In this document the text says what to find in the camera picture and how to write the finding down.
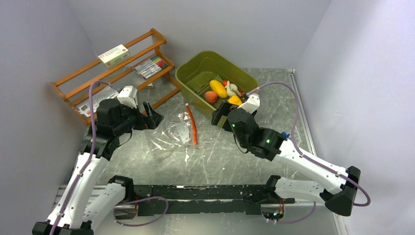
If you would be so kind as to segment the clear zip top bag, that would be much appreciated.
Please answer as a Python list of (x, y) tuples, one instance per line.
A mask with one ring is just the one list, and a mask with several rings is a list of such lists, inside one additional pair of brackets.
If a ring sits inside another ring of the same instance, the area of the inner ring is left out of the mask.
[(156, 162), (178, 157), (187, 162), (188, 148), (194, 144), (192, 119), (186, 106), (164, 114), (155, 130), (145, 131), (150, 153)]

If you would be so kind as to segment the white toy mushroom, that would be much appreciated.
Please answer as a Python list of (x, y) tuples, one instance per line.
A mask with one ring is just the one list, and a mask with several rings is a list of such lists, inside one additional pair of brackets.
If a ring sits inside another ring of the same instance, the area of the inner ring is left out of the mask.
[(230, 82), (229, 81), (227, 81), (227, 84), (226, 84), (225, 88), (226, 88), (228, 97), (232, 97), (233, 95), (235, 95), (235, 92), (232, 91), (232, 89), (230, 87)]

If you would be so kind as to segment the white toy garlic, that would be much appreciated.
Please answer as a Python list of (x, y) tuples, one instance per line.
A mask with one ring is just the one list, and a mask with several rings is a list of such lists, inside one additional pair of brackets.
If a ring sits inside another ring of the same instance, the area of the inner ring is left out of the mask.
[(239, 96), (239, 97), (241, 97), (241, 96), (242, 96), (242, 93), (240, 92), (240, 90), (238, 89), (238, 87), (237, 87), (235, 84), (230, 83), (230, 84), (229, 84), (229, 88), (230, 88), (230, 90), (231, 90), (233, 93), (235, 93), (237, 96)]

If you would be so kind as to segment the yellow toy mango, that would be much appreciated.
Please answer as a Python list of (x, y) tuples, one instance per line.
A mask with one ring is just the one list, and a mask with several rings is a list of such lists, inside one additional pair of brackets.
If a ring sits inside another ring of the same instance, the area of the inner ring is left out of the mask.
[(220, 98), (227, 98), (228, 97), (228, 94), (227, 94), (227, 91), (226, 91), (225, 87), (218, 80), (211, 80), (209, 82), (209, 86), (212, 89), (212, 91), (216, 92), (217, 95)]

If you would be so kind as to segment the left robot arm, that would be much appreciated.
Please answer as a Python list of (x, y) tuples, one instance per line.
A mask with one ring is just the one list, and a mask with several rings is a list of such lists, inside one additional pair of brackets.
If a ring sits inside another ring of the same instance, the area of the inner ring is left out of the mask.
[(89, 202), (95, 184), (120, 147), (120, 136), (133, 130), (156, 129), (163, 115), (143, 103), (145, 114), (118, 99), (105, 99), (96, 110), (97, 120), (84, 137), (70, 181), (45, 222), (36, 222), (34, 235), (93, 235), (103, 219), (118, 203), (128, 204), (136, 198), (133, 180), (112, 177), (104, 191)]

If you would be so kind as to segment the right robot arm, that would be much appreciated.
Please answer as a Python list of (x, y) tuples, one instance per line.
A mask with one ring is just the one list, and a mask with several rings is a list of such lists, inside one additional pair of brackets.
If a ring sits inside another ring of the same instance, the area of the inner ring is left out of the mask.
[(217, 125), (223, 118), (226, 118), (223, 129), (233, 133), (243, 153), (252, 153), (258, 158), (284, 164), (310, 178), (310, 181), (302, 181), (270, 176), (264, 189), (264, 197), (268, 202), (303, 199), (322, 203), (338, 215), (351, 215), (357, 194), (356, 184), (361, 176), (359, 168), (344, 168), (328, 163), (298, 148), (287, 134), (259, 127), (254, 114), (237, 109), (227, 102), (212, 112), (212, 125)]

